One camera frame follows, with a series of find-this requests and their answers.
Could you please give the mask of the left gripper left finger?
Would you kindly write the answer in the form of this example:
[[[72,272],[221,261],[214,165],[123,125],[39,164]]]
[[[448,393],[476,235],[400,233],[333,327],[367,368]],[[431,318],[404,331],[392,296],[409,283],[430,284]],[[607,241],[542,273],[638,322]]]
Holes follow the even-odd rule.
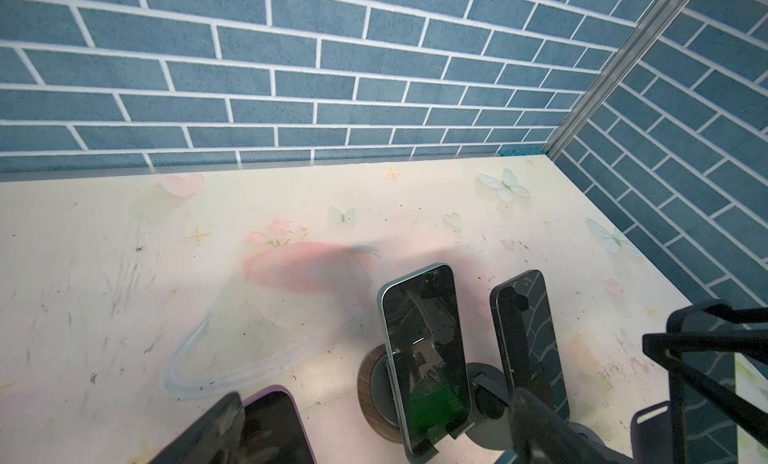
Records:
[[[151,461],[160,463],[234,463],[245,411],[237,392],[223,396]]]

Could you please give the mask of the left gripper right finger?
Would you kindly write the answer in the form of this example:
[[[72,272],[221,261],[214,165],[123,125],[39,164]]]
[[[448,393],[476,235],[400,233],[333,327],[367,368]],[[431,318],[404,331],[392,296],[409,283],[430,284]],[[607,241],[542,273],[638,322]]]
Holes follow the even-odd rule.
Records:
[[[630,458],[574,431],[526,388],[513,391],[510,429],[518,463],[629,463]]]

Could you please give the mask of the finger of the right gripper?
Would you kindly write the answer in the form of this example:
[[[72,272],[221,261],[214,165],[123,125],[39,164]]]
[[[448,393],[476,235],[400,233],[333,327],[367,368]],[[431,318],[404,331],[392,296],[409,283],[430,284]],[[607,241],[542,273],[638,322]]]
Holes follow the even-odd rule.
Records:
[[[679,385],[670,391],[672,426],[684,430],[682,387],[687,385],[709,400],[733,423],[747,432],[765,432],[767,413],[734,392],[723,388],[702,371],[683,360],[685,353],[739,353],[763,364],[767,362],[765,329],[683,331],[645,334],[646,356],[667,370],[670,381]]]

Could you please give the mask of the purple phone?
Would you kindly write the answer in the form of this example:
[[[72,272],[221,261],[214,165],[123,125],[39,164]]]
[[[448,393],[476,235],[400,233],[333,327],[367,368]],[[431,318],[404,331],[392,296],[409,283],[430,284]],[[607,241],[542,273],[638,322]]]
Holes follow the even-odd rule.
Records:
[[[273,385],[244,402],[236,463],[315,463],[295,400],[287,388]]]

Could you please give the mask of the teal phone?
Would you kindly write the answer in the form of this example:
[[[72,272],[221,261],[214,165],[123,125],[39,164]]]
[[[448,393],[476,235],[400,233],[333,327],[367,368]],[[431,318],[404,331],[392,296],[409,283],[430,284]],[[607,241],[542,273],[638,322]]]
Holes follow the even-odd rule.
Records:
[[[426,463],[436,444],[471,427],[455,280],[435,263],[385,284],[378,294],[386,363],[404,452]]]

